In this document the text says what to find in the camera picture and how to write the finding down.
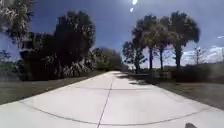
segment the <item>lawn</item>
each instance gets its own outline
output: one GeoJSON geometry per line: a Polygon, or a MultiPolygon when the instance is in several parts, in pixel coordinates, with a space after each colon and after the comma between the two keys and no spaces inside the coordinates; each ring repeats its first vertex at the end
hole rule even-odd
{"type": "Polygon", "coordinates": [[[94,71],[82,77],[51,81],[0,82],[0,105],[41,94],[102,73],[103,72],[94,71]]]}
{"type": "Polygon", "coordinates": [[[224,110],[224,85],[214,83],[160,83],[160,88],[224,110]]]}

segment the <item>blue sky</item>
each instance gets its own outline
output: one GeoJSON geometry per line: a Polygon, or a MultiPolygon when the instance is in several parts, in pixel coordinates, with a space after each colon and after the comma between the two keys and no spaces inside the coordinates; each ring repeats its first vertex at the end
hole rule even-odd
{"type": "MultiPolygon", "coordinates": [[[[220,58],[220,48],[224,46],[224,11],[223,0],[36,0],[31,30],[34,32],[53,32],[57,17],[68,10],[82,10],[89,14],[96,25],[95,47],[105,46],[121,52],[125,41],[132,38],[131,31],[138,19],[147,14],[158,17],[169,16],[171,12],[186,12],[199,25],[201,38],[199,45],[206,49],[206,60],[216,61],[220,58]]],[[[12,52],[18,57],[18,50],[9,39],[0,36],[0,48],[12,52]]],[[[189,43],[184,48],[182,64],[191,63],[188,55],[196,45],[189,43]]],[[[173,65],[172,59],[165,64],[173,65]]],[[[154,67],[159,67],[158,60],[154,67]]]]}

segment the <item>bush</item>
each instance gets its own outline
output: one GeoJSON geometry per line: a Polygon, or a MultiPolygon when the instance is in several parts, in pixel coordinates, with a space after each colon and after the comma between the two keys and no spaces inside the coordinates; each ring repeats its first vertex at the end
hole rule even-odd
{"type": "Polygon", "coordinates": [[[182,67],[180,71],[171,72],[172,79],[177,82],[203,82],[208,81],[210,76],[210,66],[203,65],[187,65],[182,67]]]}
{"type": "Polygon", "coordinates": [[[1,81],[17,81],[16,64],[13,62],[0,62],[0,80],[1,81]]]}
{"type": "Polygon", "coordinates": [[[73,63],[71,67],[66,66],[63,69],[64,77],[78,77],[82,76],[91,70],[84,64],[73,63]]]}

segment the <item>tree trunk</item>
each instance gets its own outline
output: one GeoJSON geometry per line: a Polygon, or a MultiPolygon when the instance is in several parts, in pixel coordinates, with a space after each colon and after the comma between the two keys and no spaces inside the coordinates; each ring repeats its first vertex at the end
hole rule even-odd
{"type": "Polygon", "coordinates": [[[152,78],[153,78],[153,48],[150,47],[149,48],[149,64],[150,64],[150,69],[149,69],[149,80],[150,82],[152,82],[152,78]]]}
{"type": "Polygon", "coordinates": [[[161,48],[160,50],[159,50],[159,56],[160,56],[160,68],[161,68],[161,71],[160,71],[160,77],[161,77],[161,79],[163,79],[163,49],[161,48]]]}
{"type": "Polygon", "coordinates": [[[181,46],[175,47],[175,54],[176,54],[176,69],[177,71],[180,70],[180,60],[181,60],[181,46]]]}
{"type": "Polygon", "coordinates": [[[180,80],[180,60],[181,60],[181,55],[182,55],[182,49],[181,46],[176,46],[175,47],[175,54],[176,54],[176,81],[178,82],[180,80]]]}
{"type": "Polygon", "coordinates": [[[135,63],[135,73],[138,74],[140,70],[140,65],[139,63],[135,63]]]}

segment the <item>concrete path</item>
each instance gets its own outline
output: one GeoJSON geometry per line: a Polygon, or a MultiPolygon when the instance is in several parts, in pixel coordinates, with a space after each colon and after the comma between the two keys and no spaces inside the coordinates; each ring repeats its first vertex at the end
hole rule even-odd
{"type": "Polygon", "coordinates": [[[0,106],[1,128],[223,128],[224,112],[109,72],[0,106]]]}

